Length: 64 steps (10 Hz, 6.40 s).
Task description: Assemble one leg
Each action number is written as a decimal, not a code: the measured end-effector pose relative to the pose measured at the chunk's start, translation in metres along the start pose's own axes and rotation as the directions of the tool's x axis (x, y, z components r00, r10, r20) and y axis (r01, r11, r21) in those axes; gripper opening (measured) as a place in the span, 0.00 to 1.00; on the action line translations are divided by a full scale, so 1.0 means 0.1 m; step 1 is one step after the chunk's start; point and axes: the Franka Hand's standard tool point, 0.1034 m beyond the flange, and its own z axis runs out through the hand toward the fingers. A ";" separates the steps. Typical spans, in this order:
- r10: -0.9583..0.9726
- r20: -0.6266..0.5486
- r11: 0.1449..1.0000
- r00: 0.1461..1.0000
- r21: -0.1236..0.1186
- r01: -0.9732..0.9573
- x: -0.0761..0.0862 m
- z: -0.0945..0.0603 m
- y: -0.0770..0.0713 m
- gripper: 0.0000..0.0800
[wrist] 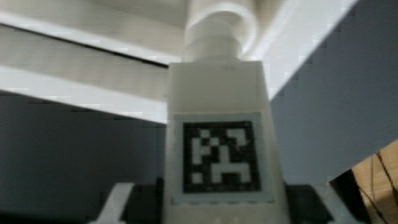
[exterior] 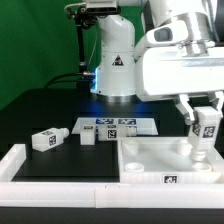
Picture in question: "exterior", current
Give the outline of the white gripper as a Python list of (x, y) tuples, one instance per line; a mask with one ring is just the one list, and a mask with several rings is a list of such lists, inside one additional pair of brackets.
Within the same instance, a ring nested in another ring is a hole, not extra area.
[(135, 65), (136, 94), (142, 101), (175, 99), (185, 123), (195, 122), (189, 97), (208, 93), (212, 108), (222, 115), (224, 105), (224, 47), (203, 57), (183, 57), (176, 47), (150, 48)]

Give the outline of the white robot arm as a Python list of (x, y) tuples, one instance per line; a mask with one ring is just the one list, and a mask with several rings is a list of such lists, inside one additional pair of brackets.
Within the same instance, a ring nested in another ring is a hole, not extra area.
[(224, 47), (218, 47), (215, 22), (222, 0), (147, 0), (154, 28), (132, 50), (135, 89), (143, 101), (176, 101), (193, 123), (199, 113), (192, 97), (208, 97), (212, 111), (224, 104)]

